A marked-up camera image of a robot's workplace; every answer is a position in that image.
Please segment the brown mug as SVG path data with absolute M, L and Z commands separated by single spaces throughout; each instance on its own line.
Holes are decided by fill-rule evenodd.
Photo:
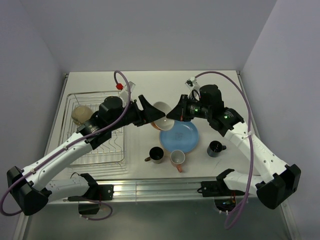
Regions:
M 144 159 L 145 162 L 153 162 L 154 164 L 160 164 L 163 161 L 164 151 L 161 147 L 152 147 L 149 151 L 149 156 Z

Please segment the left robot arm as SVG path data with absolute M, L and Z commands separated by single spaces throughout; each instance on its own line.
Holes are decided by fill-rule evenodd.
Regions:
M 140 127 L 165 117 L 166 114 L 143 95 L 138 98 L 142 109 L 136 100 L 123 105 L 120 97 L 107 97 L 90 119 L 55 150 L 22 169 L 16 166 L 9 169 L 6 173 L 8 189 L 4 195 L 11 194 L 20 212 L 26 216 L 39 212 L 50 201 L 73 196 L 86 200 L 95 198 L 98 184 L 88 173 L 62 181 L 53 178 L 69 164 L 111 139 L 114 130 L 130 124 Z

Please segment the orange bowl white inside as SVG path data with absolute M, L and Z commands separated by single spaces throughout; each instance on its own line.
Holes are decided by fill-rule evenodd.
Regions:
M 172 108 L 165 102 L 158 101 L 153 104 L 155 108 L 162 111 L 166 114 L 168 114 Z M 151 125 L 160 131 L 169 131 L 174 127 L 175 121 L 173 119 L 168 119 L 166 116 L 154 121 L 151 123 Z

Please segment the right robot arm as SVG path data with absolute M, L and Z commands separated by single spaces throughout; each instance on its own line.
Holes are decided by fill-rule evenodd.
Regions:
M 249 193 L 256 195 L 269 209 L 277 208 L 298 189 L 301 169 L 288 165 L 274 155 L 251 131 L 243 117 L 234 109 L 224 106 L 217 85 L 199 88 L 199 99 L 181 95 L 177 105 L 166 115 L 167 118 L 189 122 L 194 118 L 206 119 L 210 127 L 233 143 L 258 171 L 253 177 Z

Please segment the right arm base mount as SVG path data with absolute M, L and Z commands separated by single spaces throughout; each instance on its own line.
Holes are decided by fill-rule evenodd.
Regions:
M 236 193 L 229 190 L 224 184 L 218 181 L 202 181 L 201 187 L 197 189 L 197 193 L 201 194 L 204 198 L 213 197 L 215 207 L 219 213 L 228 214 L 237 205 Z

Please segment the beige bowl white inside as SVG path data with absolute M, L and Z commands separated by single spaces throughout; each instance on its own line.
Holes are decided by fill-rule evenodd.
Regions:
M 71 118 L 74 124 L 81 126 L 84 122 L 89 120 L 92 115 L 93 111 L 89 107 L 79 105 L 72 111 Z

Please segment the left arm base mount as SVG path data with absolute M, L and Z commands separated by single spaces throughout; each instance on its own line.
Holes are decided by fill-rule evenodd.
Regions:
M 113 199 L 114 186 L 112 184 L 98 185 L 95 190 L 79 197 L 79 201 L 87 201 L 90 203 L 79 203 L 78 213 L 82 216 L 97 215 L 99 211 L 108 211 L 108 217 L 113 213 L 112 207 L 104 201 Z

